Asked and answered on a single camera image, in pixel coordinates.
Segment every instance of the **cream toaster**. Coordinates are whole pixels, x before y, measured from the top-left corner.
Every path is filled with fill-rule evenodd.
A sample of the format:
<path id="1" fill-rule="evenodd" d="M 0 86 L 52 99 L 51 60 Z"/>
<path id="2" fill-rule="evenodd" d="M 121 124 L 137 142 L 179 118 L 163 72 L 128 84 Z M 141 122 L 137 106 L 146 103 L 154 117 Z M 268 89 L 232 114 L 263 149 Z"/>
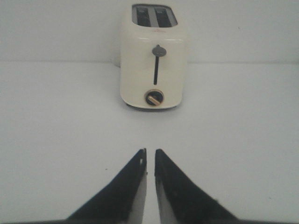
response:
<path id="1" fill-rule="evenodd" d="M 128 4 L 121 28 L 121 98 L 138 108 L 182 100 L 187 34 L 177 9 L 163 1 Z"/>

